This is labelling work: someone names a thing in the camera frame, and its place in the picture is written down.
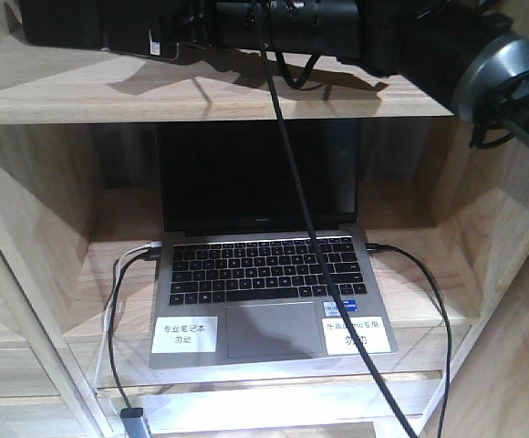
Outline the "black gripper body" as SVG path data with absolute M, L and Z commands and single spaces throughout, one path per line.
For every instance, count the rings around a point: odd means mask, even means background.
M 216 47 L 220 43 L 216 18 L 215 1 L 152 0 L 148 2 L 148 24 L 153 42 Z

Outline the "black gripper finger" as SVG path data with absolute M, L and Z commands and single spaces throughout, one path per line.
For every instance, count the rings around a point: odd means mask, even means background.
M 100 1 L 21 0 L 19 9 L 26 41 L 45 47 L 101 49 Z

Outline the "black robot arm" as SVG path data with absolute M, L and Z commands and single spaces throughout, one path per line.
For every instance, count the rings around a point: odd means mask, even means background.
M 459 1 L 23 1 L 26 40 L 38 46 L 174 57 L 181 45 L 323 56 L 386 78 L 400 75 L 461 120 L 470 144 L 490 130 L 529 146 L 529 39 L 487 2 Z

